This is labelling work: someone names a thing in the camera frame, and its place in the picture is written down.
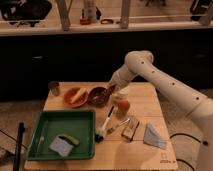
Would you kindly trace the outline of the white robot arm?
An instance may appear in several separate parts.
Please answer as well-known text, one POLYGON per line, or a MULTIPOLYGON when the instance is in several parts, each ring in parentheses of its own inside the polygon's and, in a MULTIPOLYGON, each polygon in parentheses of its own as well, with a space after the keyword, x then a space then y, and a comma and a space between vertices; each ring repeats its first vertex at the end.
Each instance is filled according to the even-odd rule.
POLYGON ((206 145, 200 145, 196 171, 213 171, 213 99, 159 70, 153 61, 150 51, 127 53, 124 64, 113 73, 109 84, 119 91, 137 76, 149 81, 202 131, 202 140, 206 145))

